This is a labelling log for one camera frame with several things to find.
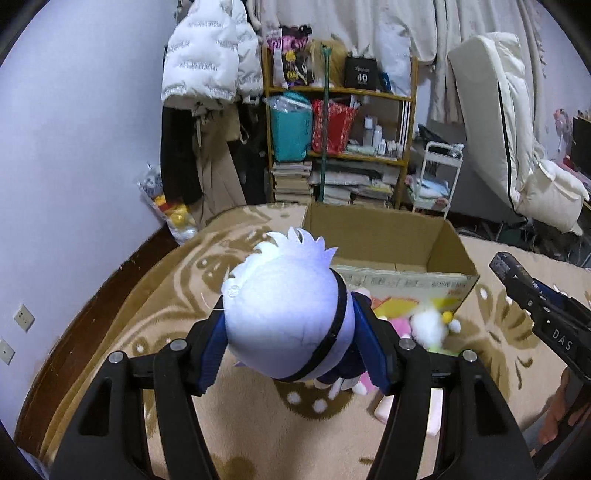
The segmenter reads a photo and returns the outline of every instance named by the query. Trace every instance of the white curtain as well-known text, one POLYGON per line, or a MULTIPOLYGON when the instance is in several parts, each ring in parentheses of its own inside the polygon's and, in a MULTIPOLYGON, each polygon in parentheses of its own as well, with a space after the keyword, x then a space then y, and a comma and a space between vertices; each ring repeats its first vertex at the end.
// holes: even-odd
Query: white curtain
POLYGON ((312 26, 317 38, 336 34, 347 47, 375 53, 380 24, 399 22, 411 37, 411 54, 436 62, 430 117, 461 122, 462 114, 447 53, 473 35, 516 34, 532 100, 536 138, 545 136, 543 61, 535 0, 258 0, 263 32, 279 25, 312 26))

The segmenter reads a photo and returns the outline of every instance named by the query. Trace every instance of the open cardboard box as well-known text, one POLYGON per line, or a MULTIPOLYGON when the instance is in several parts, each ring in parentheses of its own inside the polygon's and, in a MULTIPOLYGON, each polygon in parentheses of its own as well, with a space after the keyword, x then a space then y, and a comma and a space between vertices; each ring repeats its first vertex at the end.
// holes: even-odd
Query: open cardboard box
POLYGON ((452 224, 440 217, 313 203, 303 228, 339 248, 332 268, 350 290, 369 290, 377 316, 396 318, 427 303, 454 312, 479 278, 452 224))

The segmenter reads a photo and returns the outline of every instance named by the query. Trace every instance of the white-haired plush doll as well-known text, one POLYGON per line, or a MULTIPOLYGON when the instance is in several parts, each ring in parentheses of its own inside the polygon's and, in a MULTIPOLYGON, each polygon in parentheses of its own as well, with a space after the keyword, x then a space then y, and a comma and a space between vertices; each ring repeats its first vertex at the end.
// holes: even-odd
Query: white-haired plush doll
POLYGON ((229 348, 244 365, 277 380, 356 379, 365 368, 353 343, 352 296, 330 268, 337 249, 297 232, 268 233, 275 243, 258 244, 260 253, 224 281, 229 348))

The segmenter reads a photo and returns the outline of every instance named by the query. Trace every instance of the brown baseboard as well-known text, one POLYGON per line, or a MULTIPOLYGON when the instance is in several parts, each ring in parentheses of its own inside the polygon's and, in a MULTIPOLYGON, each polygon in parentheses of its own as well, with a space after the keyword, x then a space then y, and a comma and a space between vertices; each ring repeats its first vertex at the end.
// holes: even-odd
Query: brown baseboard
POLYGON ((94 355, 136 283, 177 244, 162 227, 102 285, 72 321, 35 378, 18 418, 15 443, 39 456, 61 400, 94 355))

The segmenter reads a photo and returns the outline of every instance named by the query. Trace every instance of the metal screw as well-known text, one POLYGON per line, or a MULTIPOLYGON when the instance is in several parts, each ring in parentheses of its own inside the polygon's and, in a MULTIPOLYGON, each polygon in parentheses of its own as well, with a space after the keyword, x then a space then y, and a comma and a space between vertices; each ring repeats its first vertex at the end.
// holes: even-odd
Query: metal screw
POLYGON ((398 342, 398 345, 400 346, 400 348, 404 348, 405 350, 412 350, 417 346, 417 344, 414 343, 414 340, 412 338, 401 338, 398 342))
POLYGON ((181 350, 185 350, 187 348, 187 341, 183 338, 177 338, 170 342, 170 349, 174 352, 180 352, 181 350))
POLYGON ((470 363, 478 360, 478 355, 473 350, 464 350, 464 352, 462 353, 462 357, 464 357, 464 360, 470 363))
POLYGON ((123 360, 124 357, 125 355, 123 355, 123 352, 113 352, 109 355, 109 362, 111 362, 112 364, 118 364, 123 360))

